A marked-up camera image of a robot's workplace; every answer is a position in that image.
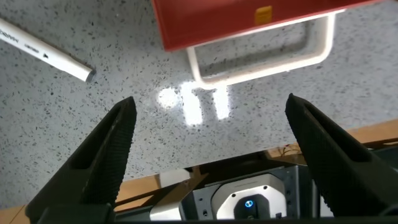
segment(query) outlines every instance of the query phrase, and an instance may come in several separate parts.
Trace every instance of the red container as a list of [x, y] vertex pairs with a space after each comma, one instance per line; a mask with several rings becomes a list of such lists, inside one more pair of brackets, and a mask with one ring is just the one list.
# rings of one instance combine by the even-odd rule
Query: red container
[[152, 0], [166, 51], [381, 0]]

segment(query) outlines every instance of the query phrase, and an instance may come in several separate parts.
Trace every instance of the white pipe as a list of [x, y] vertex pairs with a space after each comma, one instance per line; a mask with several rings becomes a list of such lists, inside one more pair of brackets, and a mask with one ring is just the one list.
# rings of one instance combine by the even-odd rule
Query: white pipe
[[0, 39], [84, 82], [89, 81], [93, 74], [91, 68], [2, 19]]

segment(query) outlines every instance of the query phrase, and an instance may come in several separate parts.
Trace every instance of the orange label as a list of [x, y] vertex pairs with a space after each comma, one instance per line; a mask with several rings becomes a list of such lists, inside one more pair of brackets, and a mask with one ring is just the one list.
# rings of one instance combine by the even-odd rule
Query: orange label
[[261, 7], [256, 10], [254, 22], [256, 25], [264, 25], [272, 21], [272, 6]]

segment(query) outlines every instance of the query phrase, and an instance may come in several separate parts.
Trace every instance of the white handle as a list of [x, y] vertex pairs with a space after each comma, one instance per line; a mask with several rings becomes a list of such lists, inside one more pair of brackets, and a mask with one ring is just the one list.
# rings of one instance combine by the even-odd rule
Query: white handle
[[288, 21], [288, 22], [276, 24], [273, 26], [263, 27], [258, 30], [252, 30], [249, 32], [245, 32], [243, 34], [238, 34], [238, 35], [234, 35], [234, 36], [227, 37], [224, 39], [220, 39], [220, 40], [225, 40], [225, 39], [229, 39], [229, 38], [233, 38], [233, 37], [237, 37], [237, 36], [248, 35], [248, 34], [252, 34], [255, 32], [275, 29], [277, 27], [283, 27], [283, 26], [295, 24], [298, 22], [304, 22], [304, 21], [316, 19], [314, 28], [317, 29], [318, 32], [316, 32], [317, 46], [316, 46], [316, 50], [314, 52], [312, 52], [310, 54], [306, 54], [306, 55], [301, 55], [298, 57], [288, 58], [288, 59], [281, 60], [278, 62], [260, 65], [260, 66], [257, 66], [254, 68], [249, 68], [247, 70], [239, 71], [236, 73], [227, 73], [227, 74], [223, 74], [223, 75], [216, 76], [216, 77], [202, 78], [202, 76], [200, 75], [200, 71], [199, 71], [197, 55], [195, 53], [195, 47], [197, 47], [197, 46], [188, 47], [187, 53], [188, 53], [188, 59], [189, 59], [190, 65], [191, 65], [193, 77], [199, 87], [206, 89], [206, 90], [212, 90], [214, 88], [219, 88], [221, 86], [241, 83], [241, 82], [245, 82], [245, 81], [252, 80], [255, 78], [261, 78], [261, 77], [264, 77], [267, 75], [273, 75], [276, 73], [286, 72], [286, 71], [293, 70], [296, 68], [302, 68], [305, 66], [320, 63], [324, 59], [327, 58], [327, 56], [329, 55], [330, 50], [333, 46], [333, 36], [334, 36], [334, 30], [335, 30], [336, 14], [339, 12], [342, 12], [342, 11], [344, 11], [344, 10], [329, 12], [326, 14], [319, 14], [316, 16], [297, 19], [294, 21]]
[[92, 74], [92, 69], [2, 19], [0, 39], [83, 81]]

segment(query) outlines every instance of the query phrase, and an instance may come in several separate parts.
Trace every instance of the granite countertop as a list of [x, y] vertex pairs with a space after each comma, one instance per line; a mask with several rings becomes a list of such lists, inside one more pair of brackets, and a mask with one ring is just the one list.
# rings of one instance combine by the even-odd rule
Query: granite countertop
[[[150, 1], [2, 1], [0, 17], [97, 75], [84, 83], [0, 42], [0, 208], [27, 203], [127, 96], [138, 115], [126, 180], [295, 141], [284, 114], [289, 93], [344, 128], [397, 118], [396, 12], [394, 1], [346, 11], [324, 62], [205, 91], [195, 88], [185, 51], [163, 51]], [[303, 29], [200, 47], [198, 56], [211, 72], [212, 61], [229, 67], [224, 56], [293, 50]]]

